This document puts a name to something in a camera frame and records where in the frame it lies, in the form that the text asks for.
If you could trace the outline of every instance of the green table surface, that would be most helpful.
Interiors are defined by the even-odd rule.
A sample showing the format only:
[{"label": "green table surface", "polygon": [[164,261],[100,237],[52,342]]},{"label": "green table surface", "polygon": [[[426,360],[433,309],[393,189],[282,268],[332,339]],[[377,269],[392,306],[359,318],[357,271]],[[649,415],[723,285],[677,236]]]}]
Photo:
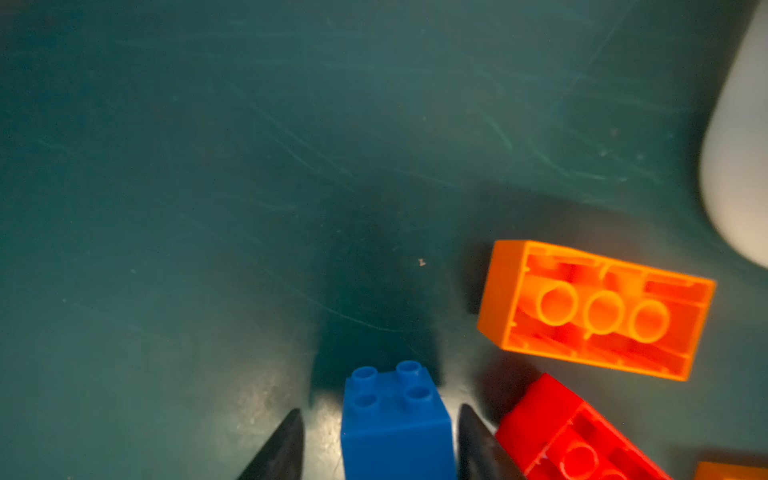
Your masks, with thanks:
[{"label": "green table surface", "polygon": [[[697,191],[731,0],[0,5],[3,478],[235,478],[293,407],[343,477],[352,369],[492,424],[533,372],[661,468],[768,452],[768,272]],[[505,354],[495,239],[719,282],[688,382]]]}]

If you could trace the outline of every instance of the blue building block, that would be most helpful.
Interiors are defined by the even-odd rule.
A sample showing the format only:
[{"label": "blue building block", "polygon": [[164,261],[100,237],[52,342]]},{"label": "blue building block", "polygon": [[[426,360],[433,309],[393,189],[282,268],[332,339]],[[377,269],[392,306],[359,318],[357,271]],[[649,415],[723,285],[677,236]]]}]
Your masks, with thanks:
[{"label": "blue building block", "polygon": [[455,480],[451,417],[427,369],[352,372],[344,388],[341,449],[346,480]]}]

